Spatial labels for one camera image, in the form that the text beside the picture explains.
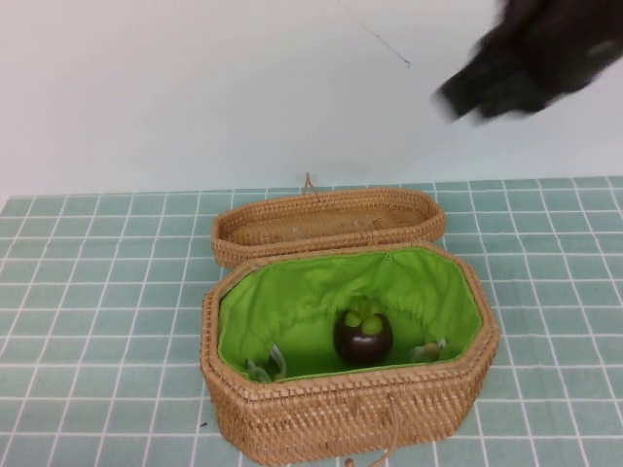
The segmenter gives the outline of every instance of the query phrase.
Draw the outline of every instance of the dark cloth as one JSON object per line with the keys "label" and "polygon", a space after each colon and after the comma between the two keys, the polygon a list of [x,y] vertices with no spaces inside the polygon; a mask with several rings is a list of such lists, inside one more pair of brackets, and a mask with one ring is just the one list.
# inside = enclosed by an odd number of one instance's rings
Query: dark cloth
{"label": "dark cloth", "polygon": [[623,0],[506,0],[467,65],[439,89],[455,118],[539,112],[623,56]]}

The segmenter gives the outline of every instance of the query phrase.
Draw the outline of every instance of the rattan lid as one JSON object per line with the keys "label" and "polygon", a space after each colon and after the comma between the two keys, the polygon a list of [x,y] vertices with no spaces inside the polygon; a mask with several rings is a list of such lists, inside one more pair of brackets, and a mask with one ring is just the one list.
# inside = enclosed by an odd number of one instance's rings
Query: rattan lid
{"label": "rattan lid", "polygon": [[443,209],[424,192],[364,188],[319,193],[308,175],[302,195],[252,202],[219,215],[211,243],[216,263],[232,269],[253,258],[434,242],[445,228]]}

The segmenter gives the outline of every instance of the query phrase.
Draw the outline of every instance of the teal grid mat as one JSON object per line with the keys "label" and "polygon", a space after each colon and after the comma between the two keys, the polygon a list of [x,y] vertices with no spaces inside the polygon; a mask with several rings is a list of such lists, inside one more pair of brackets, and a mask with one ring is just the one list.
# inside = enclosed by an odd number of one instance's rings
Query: teal grid mat
{"label": "teal grid mat", "polygon": [[[387,465],[619,465],[623,177],[410,187],[447,211],[439,244],[478,270],[502,340],[458,433]],[[255,465],[221,438],[199,370],[202,297],[226,273],[210,227],[231,207],[292,193],[9,199],[0,467]]]}

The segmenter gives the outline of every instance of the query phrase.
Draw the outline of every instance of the green cloth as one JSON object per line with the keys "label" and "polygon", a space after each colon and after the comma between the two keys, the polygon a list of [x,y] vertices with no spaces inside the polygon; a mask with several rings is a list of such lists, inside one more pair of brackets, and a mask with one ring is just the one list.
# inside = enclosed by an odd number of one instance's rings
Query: green cloth
{"label": "green cloth", "polygon": [[253,360],[277,373],[277,344],[288,379],[354,372],[333,346],[333,326],[353,296],[386,306],[393,347],[383,366],[411,365],[409,352],[445,338],[441,360],[469,347],[482,318],[459,265],[428,249],[323,256],[269,265],[245,277],[220,306],[220,357],[248,377]]}

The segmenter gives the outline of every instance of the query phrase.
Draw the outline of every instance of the white wall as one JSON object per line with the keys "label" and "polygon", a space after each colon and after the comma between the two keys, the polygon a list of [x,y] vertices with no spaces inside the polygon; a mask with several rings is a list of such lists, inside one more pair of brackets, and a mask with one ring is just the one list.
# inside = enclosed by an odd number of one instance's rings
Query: white wall
{"label": "white wall", "polygon": [[623,68],[525,121],[430,100],[495,0],[4,0],[6,195],[623,172]]}

